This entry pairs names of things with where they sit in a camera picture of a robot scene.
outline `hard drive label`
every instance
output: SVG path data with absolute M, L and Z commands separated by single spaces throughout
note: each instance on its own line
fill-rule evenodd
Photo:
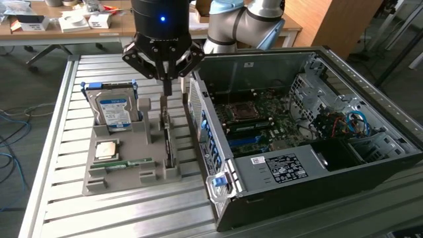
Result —
M 277 183 L 289 182 L 308 176 L 295 154 L 265 159 L 265 163 Z
M 100 101 L 105 123 L 117 130 L 130 125 L 129 112 L 125 110 L 126 104 L 128 102 L 125 99 Z

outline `gray floor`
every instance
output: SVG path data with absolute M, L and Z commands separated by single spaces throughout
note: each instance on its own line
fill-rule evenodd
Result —
M 380 20 L 375 20 L 367 31 L 369 36 L 376 31 L 379 25 Z M 380 76 L 415 34 L 415 31 L 408 30 L 393 50 L 384 54 L 384 59 L 373 58 L 364 63 L 368 67 L 372 67 L 371 70 L 375 77 Z M 117 43 L 104 44 L 104 47 L 106 51 L 96 49 L 93 44 L 68 46 L 69 50 L 80 55 L 117 54 L 121 51 L 120 44 Z M 420 123 L 423 123 L 423 93 L 420 93 L 423 90 L 423 64 L 416 70 L 408 69 L 407 66 L 421 51 L 423 43 L 419 43 L 408 57 L 399 64 L 388 78 L 387 85 L 384 85 L 384 90 L 391 99 Z M 24 51 L 22 47 L 16 47 L 10 56 L 0 57 L 0 109 L 29 107 L 56 100 L 66 55 L 60 50 L 54 50 L 34 64 L 40 67 L 37 74 L 28 72 L 24 65 L 24 62 L 30 59 L 32 55 L 33 53 Z M 352 63 L 352 65 L 357 71 L 372 80 L 364 66 L 360 63 Z M 50 108 L 52 107 L 44 108 L 40 110 L 40 113 L 50 110 Z M 13 117 L 13 119 L 25 120 L 25 118 L 20 117 Z M 29 135 L 12 145 L 21 162 L 29 185 L 32 185 L 37 169 L 49 125 L 49 116 L 33 118 L 30 124 L 32 131 Z M 0 135 L 8 136 L 18 126 L 17 124 L 0 120 Z M 6 152 L 6 149 L 0 148 L 0 152 Z M 28 201 L 28 194 L 28 191 L 21 193 L 20 177 L 17 172 L 14 172 L 6 182 L 0 184 L 0 207 L 17 197 L 21 197 L 20 201 L 13 205 L 13 208 L 24 208 Z M 22 214 L 22 211 L 0 213 L 0 237 L 14 238 L 17 236 Z

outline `motherboard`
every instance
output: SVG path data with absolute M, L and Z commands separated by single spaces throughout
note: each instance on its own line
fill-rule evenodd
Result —
M 296 147 L 311 139 L 297 130 L 285 93 L 252 90 L 214 95 L 212 101 L 234 158 Z

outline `wooden table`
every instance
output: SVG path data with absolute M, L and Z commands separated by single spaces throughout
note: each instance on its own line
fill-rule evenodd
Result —
M 1 46 L 25 46 L 25 45 L 50 45 L 50 44 L 80 44 L 80 43 L 102 43 L 120 42 L 122 47 L 133 40 L 136 32 L 133 16 L 129 12 L 129 0 L 104 0 L 104 5 L 114 6 L 124 9 L 124 15 L 112 16 L 112 24 L 109 29 L 90 29 L 85 31 L 62 33 L 60 25 L 50 23 L 46 31 L 22 31 L 21 29 L 10 32 L 9 24 L 14 21 L 12 17 L 0 25 L 0 48 Z M 70 10 L 68 6 L 48 7 L 42 1 L 32 2 L 32 9 L 37 15 L 45 15 L 49 18 L 61 16 L 61 11 Z M 281 30 L 284 36 L 283 47 L 291 47 L 297 32 L 301 30 L 299 24 L 284 15 L 285 24 Z M 193 39 L 206 38 L 206 29 L 192 30 Z

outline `desk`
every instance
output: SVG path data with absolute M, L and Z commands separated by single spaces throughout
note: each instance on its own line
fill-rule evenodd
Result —
M 371 191 L 217 233 L 177 84 L 172 87 L 168 106 L 176 124 L 177 158 L 184 161 L 181 181 L 81 196 L 93 116 L 78 84 L 98 78 L 102 82 L 134 79 L 140 97 L 150 96 L 148 115 L 158 115 L 161 86 L 154 80 L 146 80 L 120 55 L 73 57 L 64 73 L 18 238 L 380 237 L 421 222 L 423 166 L 419 164 Z
M 114 6 L 125 10 L 122 16 L 112 16 L 112 24 L 109 29 L 90 29 L 61 33 L 60 26 L 49 24 L 46 31 L 24 32 L 17 30 L 10 32 L 9 21 L 0 25 L 0 47 L 1 46 L 25 46 L 25 45 L 52 45 L 52 44 L 80 44 L 80 43 L 102 43 L 120 42 L 122 47 L 132 41 L 134 35 L 133 16 L 129 13 L 130 1 L 128 0 L 104 0 L 104 5 Z M 61 11 L 70 10 L 70 7 L 48 7 L 42 1 L 32 2 L 32 9 L 38 15 L 48 17 L 60 17 Z M 285 37 L 283 47 L 291 47 L 297 32 L 301 30 L 300 25 L 288 17 L 283 16 L 285 24 L 281 30 L 281 36 Z M 206 38 L 205 30 L 190 31 L 193 39 Z

